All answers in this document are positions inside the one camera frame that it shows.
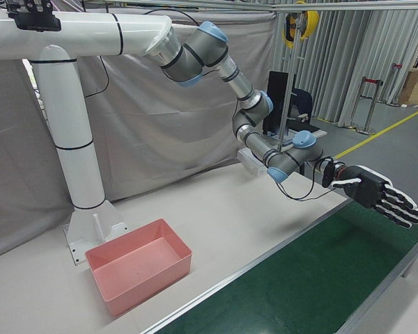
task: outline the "black mount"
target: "black mount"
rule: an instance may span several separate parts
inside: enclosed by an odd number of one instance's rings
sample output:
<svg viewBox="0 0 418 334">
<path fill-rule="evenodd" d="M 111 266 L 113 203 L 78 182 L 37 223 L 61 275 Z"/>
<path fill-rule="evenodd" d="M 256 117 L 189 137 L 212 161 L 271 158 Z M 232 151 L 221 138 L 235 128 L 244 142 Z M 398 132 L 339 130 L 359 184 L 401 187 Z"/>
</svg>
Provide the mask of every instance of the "black mount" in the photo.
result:
<svg viewBox="0 0 418 334">
<path fill-rule="evenodd" d="M 18 29 L 32 31 L 60 31 L 61 21 L 53 15 L 53 5 L 50 0 L 24 0 L 27 13 L 18 11 L 21 5 L 7 3 L 8 16 L 14 19 Z"/>
</svg>

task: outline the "white mounting pillar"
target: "white mounting pillar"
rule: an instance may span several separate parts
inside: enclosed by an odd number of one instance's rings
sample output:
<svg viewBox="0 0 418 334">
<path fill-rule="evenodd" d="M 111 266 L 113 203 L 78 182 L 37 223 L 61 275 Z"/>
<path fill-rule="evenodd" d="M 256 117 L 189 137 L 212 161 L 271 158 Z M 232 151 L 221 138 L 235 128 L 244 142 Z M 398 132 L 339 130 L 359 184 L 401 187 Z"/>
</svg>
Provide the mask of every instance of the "white mounting pillar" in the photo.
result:
<svg viewBox="0 0 418 334">
<path fill-rule="evenodd" d="M 171 30 L 165 16 L 53 12 L 61 31 L 23 31 L 0 10 L 0 60 L 30 60 L 43 99 L 71 201 L 66 238 L 75 264 L 84 253 L 128 232 L 123 217 L 105 199 L 78 56 L 145 56 Z"/>
</svg>

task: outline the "yellow floor line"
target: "yellow floor line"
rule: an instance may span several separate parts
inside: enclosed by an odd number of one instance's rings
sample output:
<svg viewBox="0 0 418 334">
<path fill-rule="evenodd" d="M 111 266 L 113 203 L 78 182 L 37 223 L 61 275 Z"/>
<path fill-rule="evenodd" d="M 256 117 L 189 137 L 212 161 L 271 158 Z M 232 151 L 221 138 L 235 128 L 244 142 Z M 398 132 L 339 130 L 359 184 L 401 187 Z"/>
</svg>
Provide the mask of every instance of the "yellow floor line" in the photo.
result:
<svg viewBox="0 0 418 334">
<path fill-rule="evenodd" d="M 367 143 L 370 143 L 372 140 L 377 139 L 377 137 L 382 136 L 383 134 L 385 134 L 386 132 L 394 129 L 395 127 L 397 127 L 398 125 L 403 124 L 404 122 L 408 121 L 411 118 L 414 118 L 416 115 L 418 115 L 418 111 L 414 112 L 412 115 L 407 116 L 406 118 L 403 118 L 402 120 L 400 120 L 399 122 L 396 122 L 393 125 L 390 125 L 389 127 L 386 127 L 385 129 L 379 131 L 378 133 L 368 137 L 365 141 L 362 141 L 354 146 L 352 146 L 351 148 L 348 148 L 347 150 L 339 153 L 338 155 L 335 155 L 334 158 L 339 159 L 342 158 L 344 155 L 353 152 L 354 150 L 364 146 Z"/>
</svg>

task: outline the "floor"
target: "floor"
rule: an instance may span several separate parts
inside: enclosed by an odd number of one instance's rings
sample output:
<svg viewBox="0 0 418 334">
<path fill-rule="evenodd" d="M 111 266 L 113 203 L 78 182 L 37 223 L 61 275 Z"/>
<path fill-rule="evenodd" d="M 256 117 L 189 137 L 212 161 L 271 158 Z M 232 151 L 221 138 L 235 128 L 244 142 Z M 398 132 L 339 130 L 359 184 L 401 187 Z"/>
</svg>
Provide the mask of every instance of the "floor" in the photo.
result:
<svg viewBox="0 0 418 334">
<path fill-rule="evenodd" d="M 357 123 L 364 122 L 369 103 L 369 100 L 362 100 L 359 103 L 355 116 Z M 418 107 L 402 108 L 377 104 L 371 125 L 379 132 L 417 111 Z M 328 135 L 320 138 L 319 141 L 328 148 L 327 153 L 330 155 L 341 154 L 368 138 L 325 121 L 311 122 L 328 132 Z M 396 187 L 408 193 L 418 204 L 418 114 L 343 155 L 340 160 L 347 164 L 363 164 L 388 176 Z M 398 278 L 382 295 L 355 332 L 418 333 L 418 260 L 412 266 L 407 278 Z"/>
</svg>

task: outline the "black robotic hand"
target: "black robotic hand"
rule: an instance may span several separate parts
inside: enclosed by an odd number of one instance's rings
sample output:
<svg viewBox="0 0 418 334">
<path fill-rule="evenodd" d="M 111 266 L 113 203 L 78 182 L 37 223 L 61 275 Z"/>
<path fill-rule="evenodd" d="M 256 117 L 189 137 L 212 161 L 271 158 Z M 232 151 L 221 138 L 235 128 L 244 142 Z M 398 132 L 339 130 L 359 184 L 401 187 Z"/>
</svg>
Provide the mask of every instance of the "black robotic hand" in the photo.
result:
<svg viewBox="0 0 418 334">
<path fill-rule="evenodd" d="M 373 208 L 404 228 L 418 224 L 417 204 L 395 189 L 384 175 L 364 166 L 348 166 L 340 169 L 335 179 L 331 185 L 343 188 L 347 196 L 362 206 Z"/>
</svg>

